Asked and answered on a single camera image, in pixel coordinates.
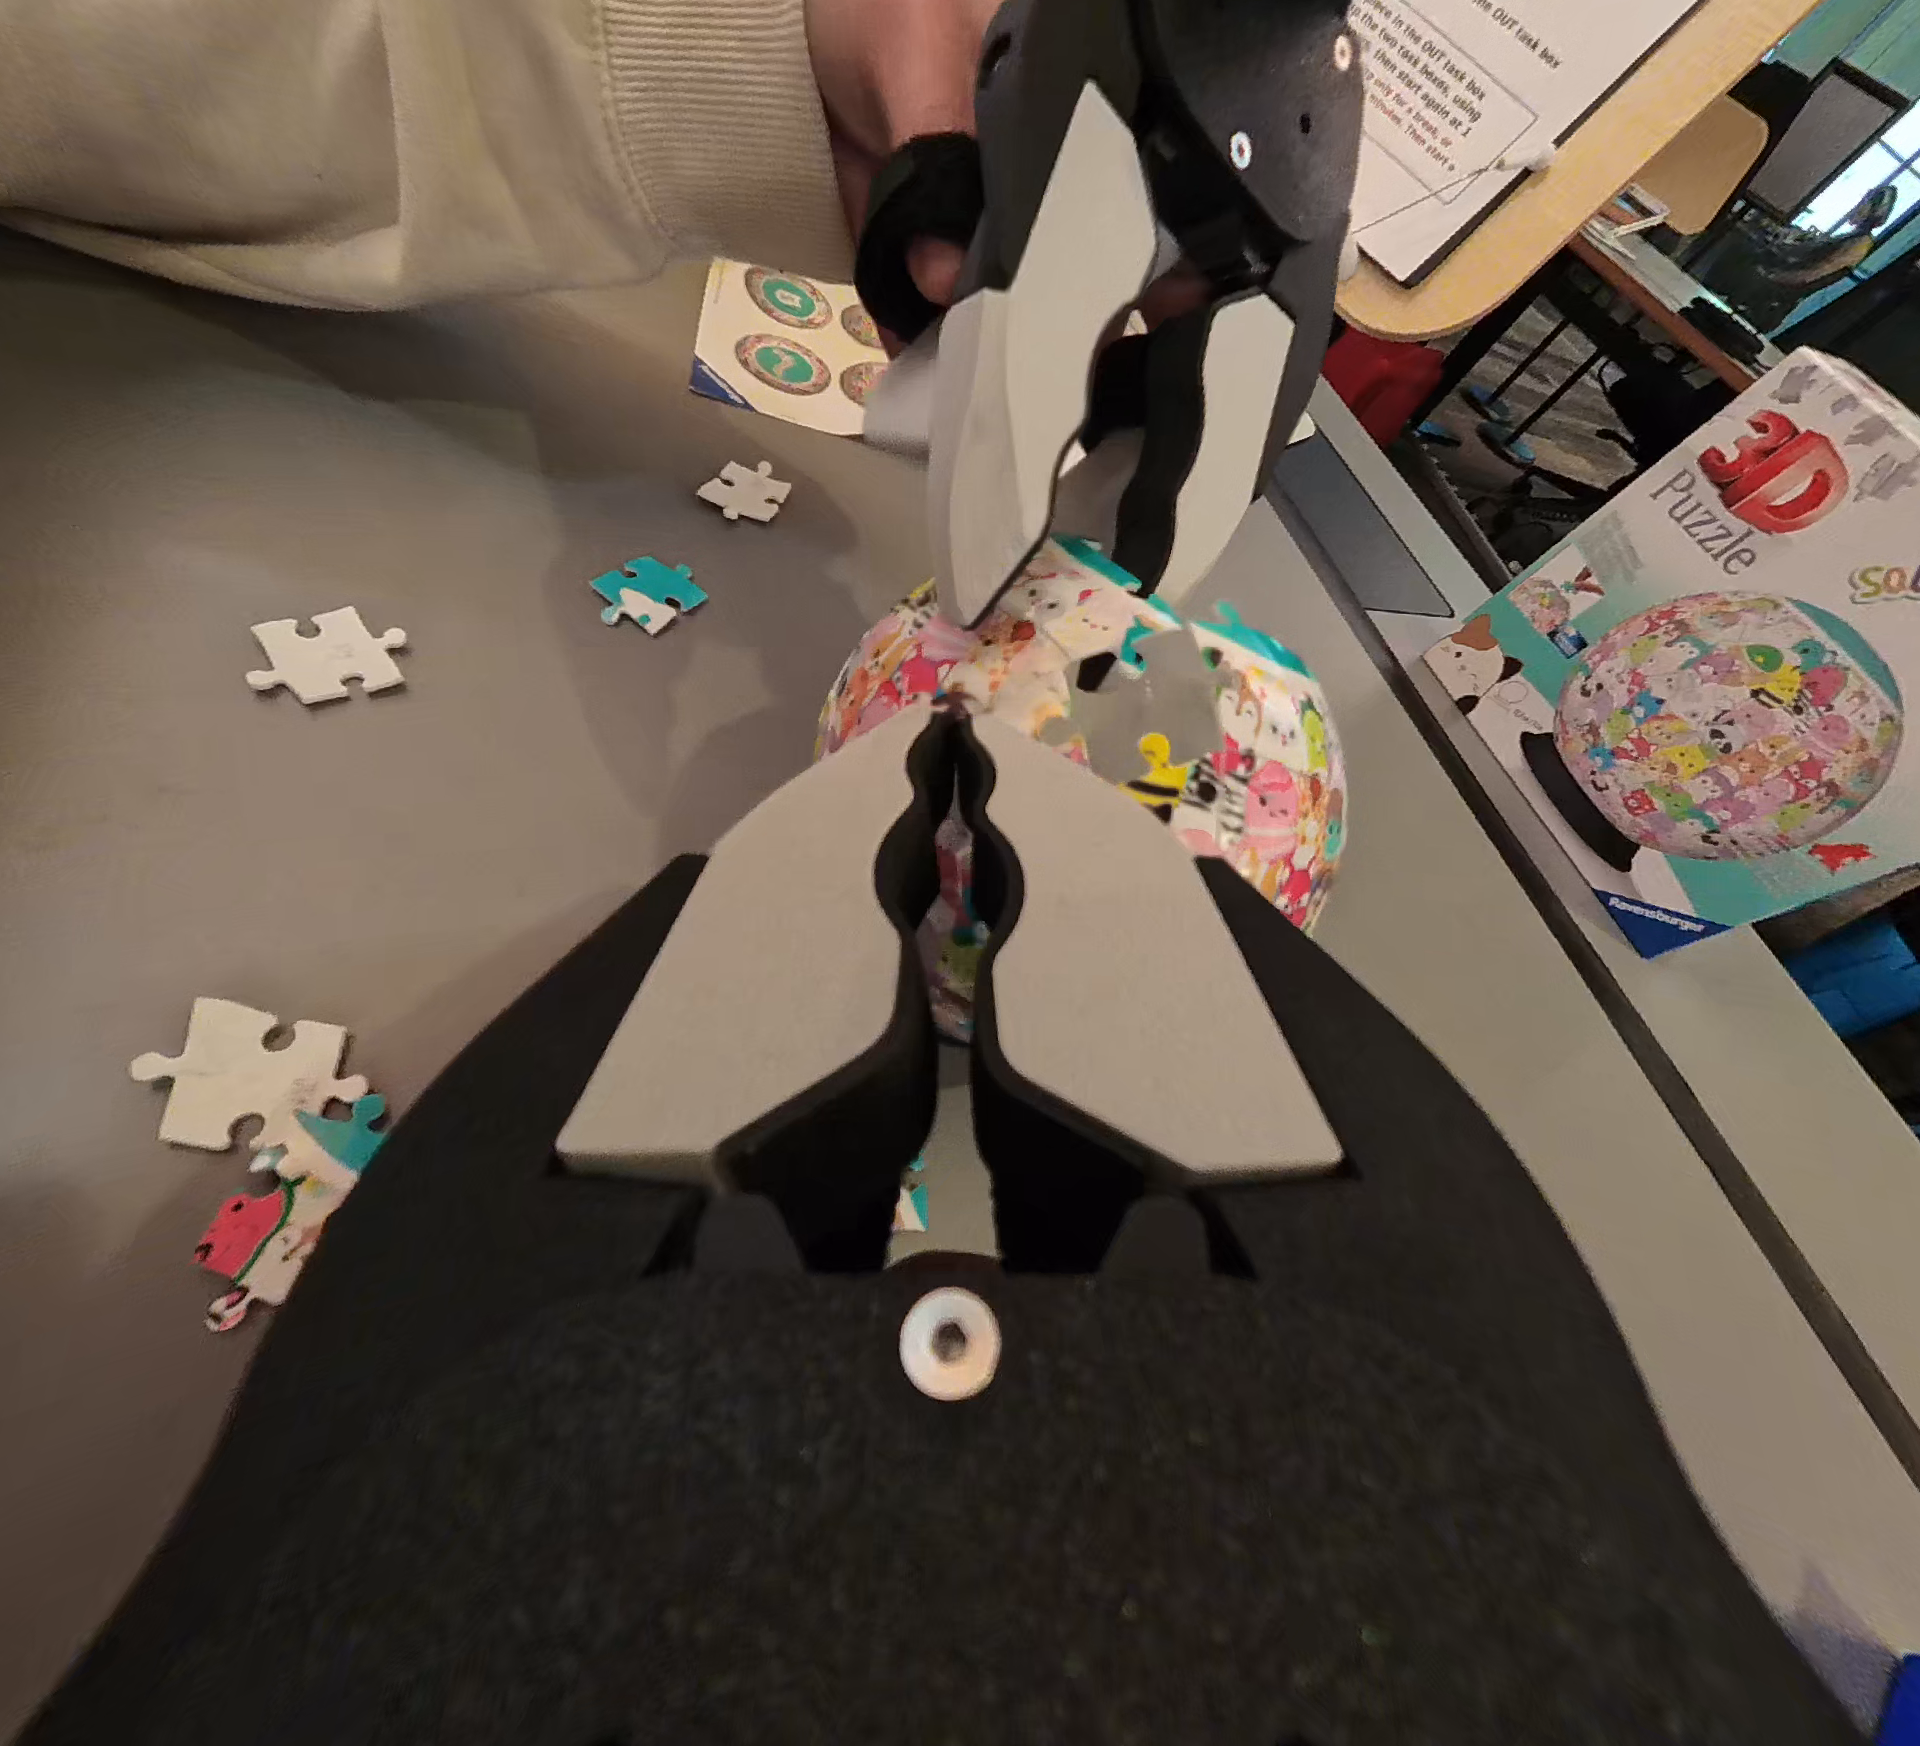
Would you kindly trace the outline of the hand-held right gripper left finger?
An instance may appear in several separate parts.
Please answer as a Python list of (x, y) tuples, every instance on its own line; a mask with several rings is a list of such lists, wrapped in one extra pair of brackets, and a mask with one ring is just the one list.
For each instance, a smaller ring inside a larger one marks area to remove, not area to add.
[(889, 1271), (941, 1103), (919, 921), (951, 711), (905, 708), (789, 776), (695, 864), (558, 1125), (576, 1182), (761, 1201), (828, 1278)]

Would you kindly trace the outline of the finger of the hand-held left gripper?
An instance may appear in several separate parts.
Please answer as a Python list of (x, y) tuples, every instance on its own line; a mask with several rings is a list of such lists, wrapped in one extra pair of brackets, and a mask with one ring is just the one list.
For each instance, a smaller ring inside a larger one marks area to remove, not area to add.
[(927, 384), (927, 554), (958, 627), (1044, 543), (1100, 349), (1166, 267), (1132, 123), (1100, 83), (1080, 83), (1048, 155), (1036, 123), (1015, 123), (980, 168), (985, 218)]
[(1068, 529), (1141, 594), (1185, 605), (1291, 444), (1328, 355), (1328, 320), (1247, 285), (1115, 334), (1094, 366)]

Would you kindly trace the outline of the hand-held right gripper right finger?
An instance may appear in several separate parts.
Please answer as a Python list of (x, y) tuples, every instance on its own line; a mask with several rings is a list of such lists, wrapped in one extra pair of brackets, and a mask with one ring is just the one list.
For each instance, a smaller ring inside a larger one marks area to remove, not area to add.
[(1318, 1107), (1201, 858), (1001, 720), (965, 720), (971, 1139), (1001, 1271), (1087, 1278), (1168, 1195), (1336, 1174)]

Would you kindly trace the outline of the colourful puzzle ball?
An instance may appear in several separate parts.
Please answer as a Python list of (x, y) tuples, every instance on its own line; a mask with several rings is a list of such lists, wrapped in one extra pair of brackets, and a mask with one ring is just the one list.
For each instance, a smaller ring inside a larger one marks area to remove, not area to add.
[(1048, 536), (980, 627), (919, 580), (837, 659), (815, 761), (902, 708), (965, 708), (1111, 777), (1194, 858), (1228, 864), (1298, 930), (1328, 914), (1351, 777), (1305, 659), (1228, 602), (1148, 594), (1080, 536)]

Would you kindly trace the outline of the person's left forearm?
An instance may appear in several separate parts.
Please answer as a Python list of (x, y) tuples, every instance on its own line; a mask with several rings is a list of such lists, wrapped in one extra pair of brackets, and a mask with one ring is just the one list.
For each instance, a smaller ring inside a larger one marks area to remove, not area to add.
[(8, 229), (184, 285), (854, 278), (803, 0), (0, 0), (0, 56)]

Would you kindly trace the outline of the white double puzzle piece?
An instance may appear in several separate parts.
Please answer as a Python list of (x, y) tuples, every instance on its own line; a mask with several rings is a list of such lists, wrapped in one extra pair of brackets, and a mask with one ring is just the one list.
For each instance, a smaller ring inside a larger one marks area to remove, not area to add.
[(280, 1146), (301, 1107), (362, 1103), (371, 1085), (339, 1067), (350, 1025), (293, 1020), (261, 1010), (199, 994), (184, 1046), (172, 1054), (132, 1054), (138, 1085), (161, 1085), (156, 1139), (177, 1151), (234, 1151), (234, 1125), (253, 1119), (253, 1146)]
[(399, 691), (396, 654), (405, 645), (405, 627), (363, 627), (356, 605), (327, 605), (301, 616), (261, 616), (253, 626), (253, 641), (261, 663), (246, 670), (253, 698), (290, 691), (301, 708), (383, 698)]

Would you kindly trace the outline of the pink teal puzzle piece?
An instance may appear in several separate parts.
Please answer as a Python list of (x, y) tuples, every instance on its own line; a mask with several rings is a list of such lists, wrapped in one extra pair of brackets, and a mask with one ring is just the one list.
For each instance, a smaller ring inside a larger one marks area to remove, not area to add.
[(205, 1302), (205, 1332), (234, 1332), (260, 1306), (290, 1302), (327, 1210), (356, 1195), (383, 1139), (383, 1092), (327, 1107), (293, 1107), (293, 1125), (253, 1156), (261, 1189), (228, 1195), (189, 1250), (189, 1268), (224, 1285)]

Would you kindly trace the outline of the puzzle box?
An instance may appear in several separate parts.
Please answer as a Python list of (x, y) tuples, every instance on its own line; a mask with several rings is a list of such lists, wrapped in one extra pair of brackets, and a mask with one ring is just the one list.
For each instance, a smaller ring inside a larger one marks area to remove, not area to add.
[(1791, 349), (1421, 663), (1641, 962), (1916, 869), (1916, 407)]

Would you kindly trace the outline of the person's left hand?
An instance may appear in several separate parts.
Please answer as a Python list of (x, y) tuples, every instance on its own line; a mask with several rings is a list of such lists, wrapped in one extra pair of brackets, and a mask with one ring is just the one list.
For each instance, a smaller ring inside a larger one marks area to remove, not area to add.
[(854, 241), (894, 149), (980, 123), (980, 56), (993, 13), (1001, 0), (803, 0)]

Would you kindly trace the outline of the round light wood table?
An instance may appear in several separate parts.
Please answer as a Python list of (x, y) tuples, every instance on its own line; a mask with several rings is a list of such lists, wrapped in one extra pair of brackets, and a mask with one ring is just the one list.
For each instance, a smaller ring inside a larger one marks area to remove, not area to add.
[(1400, 341), (1465, 328), (1503, 284), (1558, 249), (1612, 178), (1633, 178), (1665, 149), (1807, 7), (1812, 0), (1696, 0), (1558, 149), (1527, 149), (1527, 171), (1417, 285), (1356, 249), (1361, 267), (1336, 285), (1351, 321)]

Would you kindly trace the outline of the paper instruction sheet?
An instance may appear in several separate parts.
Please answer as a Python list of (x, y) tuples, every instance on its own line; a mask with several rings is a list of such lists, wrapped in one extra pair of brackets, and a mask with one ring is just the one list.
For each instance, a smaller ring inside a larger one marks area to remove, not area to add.
[(714, 260), (691, 341), (691, 393), (803, 432), (855, 437), (889, 370), (877, 320), (845, 284)]

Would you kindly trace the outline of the black monitor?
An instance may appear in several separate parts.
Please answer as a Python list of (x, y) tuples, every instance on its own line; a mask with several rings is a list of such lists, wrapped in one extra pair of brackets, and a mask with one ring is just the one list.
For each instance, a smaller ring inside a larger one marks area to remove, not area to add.
[(1782, 123), (1769, 123), (1761, 155), (1742, 178), (1742, 212), (1791, 222), (1863, 144), (1909, 111), (1909, 87), (1828, 57), (1807, 79), (1807, 93)]

